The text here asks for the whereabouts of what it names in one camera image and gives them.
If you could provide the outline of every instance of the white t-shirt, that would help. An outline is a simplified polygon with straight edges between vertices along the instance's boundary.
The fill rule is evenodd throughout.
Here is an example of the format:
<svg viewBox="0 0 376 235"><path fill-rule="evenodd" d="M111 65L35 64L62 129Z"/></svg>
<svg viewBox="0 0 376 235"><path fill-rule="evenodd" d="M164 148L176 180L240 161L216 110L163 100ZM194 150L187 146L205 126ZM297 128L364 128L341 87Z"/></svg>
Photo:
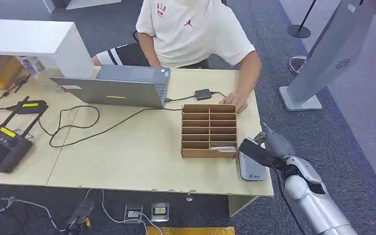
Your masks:
<svg viewBox="0 0 376 235"><path fill-rule="evenodd" d="M154 37L164 67L195 64L213 53L235 65L255 50L221 0L143 0L136 30Z"/></svg>

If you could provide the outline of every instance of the wooden grid box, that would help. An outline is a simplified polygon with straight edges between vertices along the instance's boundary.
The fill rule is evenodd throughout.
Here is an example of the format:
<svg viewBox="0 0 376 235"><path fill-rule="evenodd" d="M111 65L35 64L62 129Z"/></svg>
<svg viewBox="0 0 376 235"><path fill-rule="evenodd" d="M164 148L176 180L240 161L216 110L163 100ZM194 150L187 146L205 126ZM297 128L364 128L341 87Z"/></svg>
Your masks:
<svg viewBox="0 0 376 235"><path fill-rule="evenodd" d="M224 152L212 148L233 146L237 150L235 105L183 105L181 133L183 158L234 158L236 151Z"/></svg>

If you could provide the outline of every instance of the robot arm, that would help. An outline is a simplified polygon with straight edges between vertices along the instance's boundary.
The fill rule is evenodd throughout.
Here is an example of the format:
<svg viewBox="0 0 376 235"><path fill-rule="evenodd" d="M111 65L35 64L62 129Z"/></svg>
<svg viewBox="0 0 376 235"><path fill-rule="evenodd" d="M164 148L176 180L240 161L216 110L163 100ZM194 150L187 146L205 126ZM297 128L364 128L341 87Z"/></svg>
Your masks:
<svg viewBox="0 0 376 235"><path fill-rule="evenodd" d="M239 151L259 164L282 173L286 192L298 205L314 234L356 235L312 165L296 157L285 137L271 130L265 123L262 125L263 132L254 140L245 139Z"/></svg>

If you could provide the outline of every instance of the striped shorts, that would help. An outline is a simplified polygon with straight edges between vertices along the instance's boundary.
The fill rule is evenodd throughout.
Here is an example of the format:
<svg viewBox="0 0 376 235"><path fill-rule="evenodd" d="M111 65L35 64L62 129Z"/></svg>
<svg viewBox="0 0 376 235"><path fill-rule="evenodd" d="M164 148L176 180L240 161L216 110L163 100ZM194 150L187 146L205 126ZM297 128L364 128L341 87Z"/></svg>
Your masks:
<svg viewBox="0 0 376 235"><path fill-rule="evenodd" d="M131 65L149 67L149 62L139 43L124 44L103 51L96 55L102 65ZM182 69L209 69L208 61L203 60L193 65L181 67Z"/></svg>

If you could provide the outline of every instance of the laptop keyboard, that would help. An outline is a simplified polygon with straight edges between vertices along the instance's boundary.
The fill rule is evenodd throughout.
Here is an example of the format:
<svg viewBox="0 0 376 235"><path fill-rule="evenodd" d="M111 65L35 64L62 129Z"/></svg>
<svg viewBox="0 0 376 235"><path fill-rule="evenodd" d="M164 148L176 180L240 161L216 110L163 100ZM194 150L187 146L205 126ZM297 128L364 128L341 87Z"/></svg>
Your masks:
<svg viewBox="0 0 376 235"><path fill-rule="evenodd" d="M165 89L165 83L163 82L154 82L156 91L158 92L159 98L162 99L162 96L164 95L164 89Z"/></svg>

